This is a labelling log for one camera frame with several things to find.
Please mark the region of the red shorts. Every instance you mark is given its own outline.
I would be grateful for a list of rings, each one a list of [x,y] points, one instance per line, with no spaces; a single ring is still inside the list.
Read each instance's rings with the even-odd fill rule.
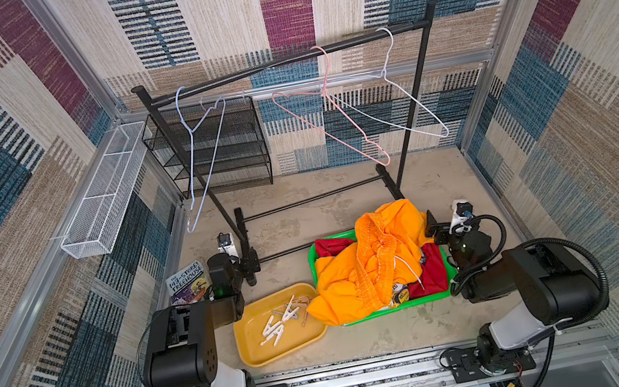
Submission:
[[[318,259],[335,257],[355,241],[354,231],[346,232],[341,237],[316,240],[309,253],[309,263],[315,269],[315,279],[320,277],[321,272],[321,269],[316,267]],[[449,271],[441,247],[434,243],[424,244],[421,255],[419,263],[422,273],[415,282],[408,284],[410,299],[407,303],[427,296],[449,293]]]

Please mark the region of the wooden clothespin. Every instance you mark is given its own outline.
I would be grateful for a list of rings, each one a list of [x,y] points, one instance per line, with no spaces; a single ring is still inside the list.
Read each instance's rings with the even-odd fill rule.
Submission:
[[[310,305],[310,301],[311,299],[305,296],[299,296],[294,299],[294,306],[300,309],[299,314],[300,314],[300,319],[302,321],[302,326],[305,326],[307,324],[307,319],[308,319],[307,308]]]

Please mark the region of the white blue patterned shorts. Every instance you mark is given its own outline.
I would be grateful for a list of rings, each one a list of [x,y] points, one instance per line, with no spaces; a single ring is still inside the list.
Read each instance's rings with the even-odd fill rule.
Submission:
[[[397,307],[400,307],[402,304],[405,304],[410,300],[408,285],[402,283],[395,283],[391,295],[391,300],[386,306],[386,309],[388,310],[396,309]]]

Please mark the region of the pink wire hanger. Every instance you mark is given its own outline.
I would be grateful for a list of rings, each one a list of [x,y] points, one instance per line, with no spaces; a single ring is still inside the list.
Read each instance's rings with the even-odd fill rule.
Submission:
[[[276,91],[270,99],[273,105],[289,117],[293,117],[300,124],[307,126],[311,130],[319,131],[327,140],[335,142],[359,157],[367,159],[369,162],[380,164],[382,167],[388,167],[391,164],[389,152],[377,140],[371,138],[364,127],[345,108],[340,107],[339,100],[330,93],[328,83],[332,66],[330,54],[317,45],[313,45],[309,51],[317,51],[320,54],[320,58],[324,60],[323,82],[315,91]],[[322,118],[322,124],[318,124],[313,119],[310,120],[306,115],[301,115],[292,109],[292,100],[302,97],[319,99],[324,113],[329,113],[335,118],[335,121],[332,120],[330,130],[326,127],[325,117]]]

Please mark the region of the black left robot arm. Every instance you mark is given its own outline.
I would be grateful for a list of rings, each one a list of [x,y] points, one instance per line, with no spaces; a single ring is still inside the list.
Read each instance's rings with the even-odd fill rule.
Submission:
[[[217,353],[216,330],[242,319],[244,267],[224,252],[207,265],[212,286],[204,297],[153,314],[138,364],[144,387],[258,387],[250,372],[222,363]]]

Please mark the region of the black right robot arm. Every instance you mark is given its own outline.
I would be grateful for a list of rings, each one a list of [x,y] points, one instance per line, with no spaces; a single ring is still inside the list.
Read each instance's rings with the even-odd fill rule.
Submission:
[[[458,200],[451,221],[428,215],[427,237],[447,246],[457,269],[450,294],[486,303],[519,294],[520,303],[486,323],[476,343],[447,349],[441,363],[457,383],[535,367],[530,348],[565,328],[592,321],[609,305],[609,279],[600,261],[578,243],[537,238],[507,248],[507,228],[493,215]]]

